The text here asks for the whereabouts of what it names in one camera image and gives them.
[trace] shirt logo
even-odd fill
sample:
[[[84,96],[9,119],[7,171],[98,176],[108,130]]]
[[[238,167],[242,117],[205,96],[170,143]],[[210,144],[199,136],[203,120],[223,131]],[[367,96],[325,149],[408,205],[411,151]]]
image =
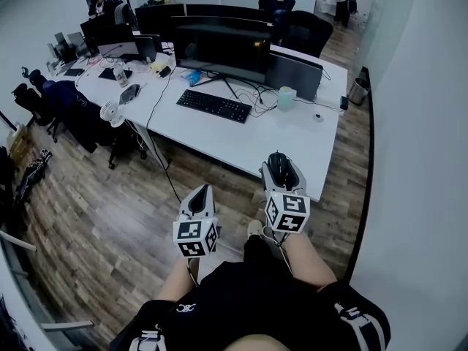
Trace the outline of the shirt logo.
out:
[[[196,306],[197,304],[187,304],[187,305],[183,305],[183,304],[179,304],[178,306],[179,307],[182,307],[182,308],[177,308],[176,311],[177,312],[180,312],[180,313],[186,313],[186,312],[191,312],[193,311],[193,308]]]

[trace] white fan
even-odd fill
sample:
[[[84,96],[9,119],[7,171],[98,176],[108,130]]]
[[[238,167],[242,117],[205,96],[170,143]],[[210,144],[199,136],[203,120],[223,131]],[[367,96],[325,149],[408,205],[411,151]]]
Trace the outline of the white fan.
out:
[[[101,108],[101,118],[109,121],[112,127],[119,127],[125,122],[125,118],[119,113],[119,105],[119,102],[106,102]]]

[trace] trash can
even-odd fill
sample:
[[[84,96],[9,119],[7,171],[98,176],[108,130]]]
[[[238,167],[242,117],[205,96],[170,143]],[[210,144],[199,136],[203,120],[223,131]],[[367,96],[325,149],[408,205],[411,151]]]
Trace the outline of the trash can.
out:
[[[348,93],[349,101],[356,105],[362,105],[370,89],[371,86],[369,85],[367,80],[363,78],[354,79],[354,84],[352,85],[350,92]]]

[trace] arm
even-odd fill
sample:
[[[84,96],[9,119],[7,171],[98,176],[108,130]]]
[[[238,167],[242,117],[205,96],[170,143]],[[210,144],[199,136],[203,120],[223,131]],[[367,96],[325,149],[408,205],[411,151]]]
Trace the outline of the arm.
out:
[[[292,276],[321,289],[336,282],[328,265],[320,258],[307,235],[290,234],[284,241]]]
[[[198,277],[199,263],[200,259],[197,258],[190,261],[190,270],[195,278]],[[180,257],[162,285],[161,292],[156,299],[158,301],[173,301],[175,303],[192,291],[194,286],[195,284],[187,269],[187,259]]]

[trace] shoe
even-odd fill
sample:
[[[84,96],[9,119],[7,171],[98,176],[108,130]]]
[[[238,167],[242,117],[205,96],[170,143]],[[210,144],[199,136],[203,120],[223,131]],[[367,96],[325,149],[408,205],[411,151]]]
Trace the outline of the shoe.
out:
[[[253,219],[247,227],[247,238],[250,238],[252,235],[258,235],[261,237],[262,229],[262,222],[257,219]]]

